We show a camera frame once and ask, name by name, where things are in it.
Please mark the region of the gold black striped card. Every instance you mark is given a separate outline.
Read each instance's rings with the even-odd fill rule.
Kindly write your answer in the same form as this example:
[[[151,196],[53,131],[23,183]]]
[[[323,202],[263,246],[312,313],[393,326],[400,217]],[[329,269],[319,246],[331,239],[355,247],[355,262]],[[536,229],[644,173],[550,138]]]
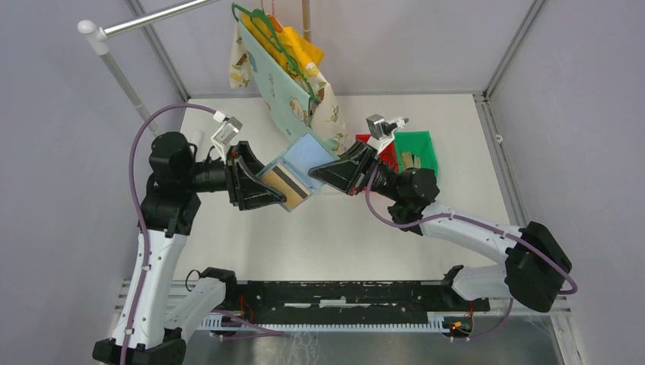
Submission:
[[[311,190],[298,179],[297,175],[282,163],[277,163],[265,171],[261,180],[285,196],[286,200],[281,206],[287,211],[293,211],[312,194]]]

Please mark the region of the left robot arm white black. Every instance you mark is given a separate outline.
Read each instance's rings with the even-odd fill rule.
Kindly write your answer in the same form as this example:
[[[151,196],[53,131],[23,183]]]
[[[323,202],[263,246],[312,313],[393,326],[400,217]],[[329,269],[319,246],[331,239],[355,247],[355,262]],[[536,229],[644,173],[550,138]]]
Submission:
[[[182,301],[174,309],[167,307],[200,193],[226,192],[241,211],[286,200],[258,177],[263,165],[246,141],[229,148],[225,158],[200,161],[196,151],[179,132],[152,142],[146,193],[134,200],[140,229],[135,269],[116,327],[94,345],[92,356],[101,363],[181,364],[190,338],[208,314],[237,304],[235,273],[206,268]]]

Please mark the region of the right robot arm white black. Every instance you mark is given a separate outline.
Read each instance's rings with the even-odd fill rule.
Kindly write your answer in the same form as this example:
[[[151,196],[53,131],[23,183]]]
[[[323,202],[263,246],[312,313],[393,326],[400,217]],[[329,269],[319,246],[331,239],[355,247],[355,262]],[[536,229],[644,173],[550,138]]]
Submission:
[[[490,259],[489,266],[449,271],[439,290],[440,302],[449,310],[461,309],[470,300],[499,297],[547,313],[558,296],[579,290],[570,275],[571,261],[545,225],[494,224],[459,212],[437,200],[440,189],[432,169],[398,172],[381,161],[375,148],[357,141],[338,160],[308,174],[346,195],[365,192],[368,209],[384,224]]]

